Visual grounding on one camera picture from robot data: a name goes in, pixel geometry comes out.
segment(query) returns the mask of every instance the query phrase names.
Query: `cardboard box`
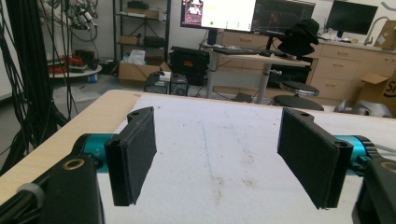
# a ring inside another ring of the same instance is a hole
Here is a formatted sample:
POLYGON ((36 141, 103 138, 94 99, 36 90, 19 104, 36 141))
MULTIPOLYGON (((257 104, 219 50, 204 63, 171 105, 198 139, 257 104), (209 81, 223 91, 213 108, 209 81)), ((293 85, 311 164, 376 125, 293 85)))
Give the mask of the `cardboard box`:
POLYGON ((396 49, 396 21, 386 21, 374 47, 381 49, 396 49))
POLYGON ((126 7, 126 13, 136 13, 136 14, 144 14, 146 18, 158 20, 160 18, 160 13, 158 9, 141 9, 141 8, 134 8, 134 7, 126 7))
POLYGON ((147 60, 148 64, 135 64, 120 62, 119 79, 146 81, 153 72, 172 72, 168 64, 164 61, 147 60))
POLYGON ((139 37, 131 35, 122 35, 120 39, 121 44, 138 45, 139 37))
POLYGON ((365 83, 357 102, 365 100, 383 104, 396 117, 396 70, 392 77, 367 74, 361 81, 365 83))

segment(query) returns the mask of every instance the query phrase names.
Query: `table surface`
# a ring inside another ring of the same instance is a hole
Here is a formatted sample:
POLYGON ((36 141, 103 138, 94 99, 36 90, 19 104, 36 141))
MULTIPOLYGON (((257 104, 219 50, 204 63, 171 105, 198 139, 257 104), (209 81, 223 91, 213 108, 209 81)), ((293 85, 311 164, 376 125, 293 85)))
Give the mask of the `table surface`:
MULTIPOLYGON (((338 208, 317 210, 276 153, 281 107, 135 91, 108 91, 0 177, 0 203, 66 156, 84 133, 113 133, 132 110, 154 106, 158 152, 136 205, 112 205, 106 223, 352 223, 361 178, 347 176, 338 208)), ((395 119, 307 111, 334 135, 396 146, 395 119)))
POLYGON ((258 54, 247 54, 247 55, 225 55, 219 54, 221 57, 227 60, 237 60, 237 61, 249 61, 249 62, 259 62, 259 63, 270 63, 270 64, 279 64, 279 65, 288 65, 288 66, 307 66, 311 65, 311 63, 299 61, 290 58, 281 58, 277 56, 264 57, 258 54))

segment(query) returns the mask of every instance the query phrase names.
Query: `black equipment case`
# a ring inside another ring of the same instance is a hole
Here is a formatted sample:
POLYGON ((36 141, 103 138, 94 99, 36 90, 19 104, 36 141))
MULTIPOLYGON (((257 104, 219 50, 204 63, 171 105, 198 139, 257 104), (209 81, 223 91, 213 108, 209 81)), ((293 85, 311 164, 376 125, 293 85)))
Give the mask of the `black equipment case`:
POLYGON ((186 76, 189 85, 202 86, 210 61, 209 52, 172 47, 169 64, 173 73, 186 76))

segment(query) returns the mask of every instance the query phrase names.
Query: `office chair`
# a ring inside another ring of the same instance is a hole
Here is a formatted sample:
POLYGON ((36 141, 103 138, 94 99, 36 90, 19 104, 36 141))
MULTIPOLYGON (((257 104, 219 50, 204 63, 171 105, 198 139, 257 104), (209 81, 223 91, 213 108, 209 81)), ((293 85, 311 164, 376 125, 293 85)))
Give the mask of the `office chair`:
POLYGON ((300 95, 318 96, 319 90, 317 88, 296 81, 281 82, 279 87, 282 90, 293 92, 294 95, 275 96, 273 98, 273 105, 324 111, 323 106, 300 97, 300 95))
MULTIPOLYGON (((313 19, 299 21, 285 32, 285 37, 279 38, 282 43, 278 48, 293 56, 304 56, 306 54, 310 54, 315 51, 310 44, 318 44, 318 28, 319 24, 313 19)), ((293 92, 294 95, 278 95, 273 98, 274 105, 301 109, 324 110, 323 106, 299 97, 299 95, 318 96, 319 90, 315 87, 296 81, 282 81, 279 87, 282 90, 293 92)))

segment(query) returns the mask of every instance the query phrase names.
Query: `monitor screen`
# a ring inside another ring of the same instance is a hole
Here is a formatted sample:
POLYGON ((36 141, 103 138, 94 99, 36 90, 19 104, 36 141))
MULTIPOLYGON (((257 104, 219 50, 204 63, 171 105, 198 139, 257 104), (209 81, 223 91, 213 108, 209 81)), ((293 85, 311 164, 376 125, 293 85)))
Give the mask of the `monitor screen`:
POLYGON ((378 7, 334 1, 326 28, 358 35, 367 35, 378 7))
POLYGON ((285 33, 292 25, 304 19, 310 19, 315 3, 296 0, 257 0, 254 8, 252 31, 285 33))
POLYGON ((256 0, 182 0, 180 26, 250 32, 256 0))

